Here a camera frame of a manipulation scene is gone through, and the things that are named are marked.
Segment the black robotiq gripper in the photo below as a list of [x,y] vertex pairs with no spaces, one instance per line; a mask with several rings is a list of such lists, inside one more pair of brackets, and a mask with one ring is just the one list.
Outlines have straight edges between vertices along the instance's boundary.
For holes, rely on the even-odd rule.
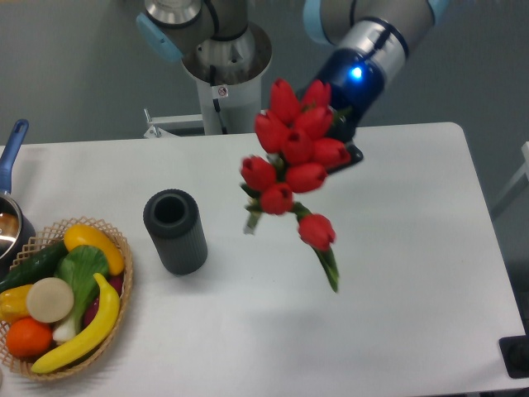
[[348,156],[328,172],[345,170],[364,159],[363,152],[352,139],[360,119],[385,86],[383,69],[375,64],[375,56],[380,53],[380,50],[369,50],[365,54],[349,48],[335,50],[313,77],[330,85],[331,107],[346,113],[345,121],[333,127],[328,136],[346,142]]

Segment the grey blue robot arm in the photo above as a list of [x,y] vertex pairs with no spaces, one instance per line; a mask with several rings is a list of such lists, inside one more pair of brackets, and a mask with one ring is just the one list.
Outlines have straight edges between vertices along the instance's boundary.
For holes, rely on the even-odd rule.
[[[340,113],[331,136],[351,163],[362,152],[359,121],[446,9],[444,1],[307,1],[303,24],[333,51],[317,72]],[[261,79],[272,59],[267,33],[244,1],[148,1],[136,26],[153,51],[195,80],[208,135],[249,133],[261,110]]]

